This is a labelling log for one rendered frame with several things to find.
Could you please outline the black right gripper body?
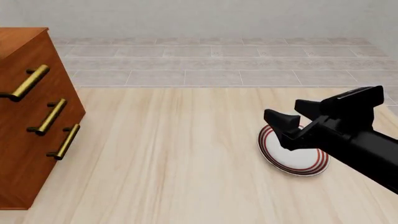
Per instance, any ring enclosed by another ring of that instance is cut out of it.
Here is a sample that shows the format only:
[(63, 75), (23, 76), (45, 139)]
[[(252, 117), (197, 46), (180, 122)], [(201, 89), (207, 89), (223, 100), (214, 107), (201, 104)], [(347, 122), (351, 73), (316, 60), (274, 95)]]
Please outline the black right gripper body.
[(278, 138), (280, 145), (285, 149), (294, 151), (297, 149), (326, 149), (328, 145), (341, 144), (351, 141), (352, 135), (343, 133), (338, 128), (342, 124), (340, 119), (331, 119), (323, 116), (319, 121), (312, 121), (300, 131), (294, 138), (282, 136)]

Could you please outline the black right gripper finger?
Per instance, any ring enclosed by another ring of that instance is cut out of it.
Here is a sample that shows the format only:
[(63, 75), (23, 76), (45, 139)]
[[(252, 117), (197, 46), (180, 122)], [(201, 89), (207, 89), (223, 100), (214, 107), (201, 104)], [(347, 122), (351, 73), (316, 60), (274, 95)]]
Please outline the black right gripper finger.
[(310, 121), (321, 121), (324, 117), (321, 114), (321, 102), (310, 100), (295, 100), (294, 110)]
[(294, 138), (300, 131), (300, 116), (283, 114), (274, 110), (264, 110), (264, 121), (274, 130), (278, 138)]

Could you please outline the wooden cabinet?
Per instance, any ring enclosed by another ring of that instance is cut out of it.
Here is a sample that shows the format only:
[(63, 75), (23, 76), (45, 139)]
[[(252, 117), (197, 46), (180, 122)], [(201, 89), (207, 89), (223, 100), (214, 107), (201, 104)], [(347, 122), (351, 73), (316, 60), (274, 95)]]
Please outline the wooden cabinet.
[[(58, 162), (46, 153), (58, 150), (86, 111), (45, 27), (0, 27), (0, 93), (12, 93), (29, 74), (47, 65), (48, 74), (20, 101), (0, 98), (0, 210), (30, 208)], [(26, 131), (51, 111), (47, 103), (67, 105), (45, 136)]]

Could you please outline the white plate with red rings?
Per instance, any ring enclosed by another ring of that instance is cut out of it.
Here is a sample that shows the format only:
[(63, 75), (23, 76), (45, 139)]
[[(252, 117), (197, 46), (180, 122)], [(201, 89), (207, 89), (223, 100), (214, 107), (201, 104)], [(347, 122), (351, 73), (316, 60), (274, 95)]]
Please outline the white plate with red rings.
[(257, 136), (257, 145), (264, 158), (277, 169), (299, 177), (313, 177), (325, 171), (330, 162), (329, 154), (320, 149), (283, 148), (274, 132), (267, 124)]

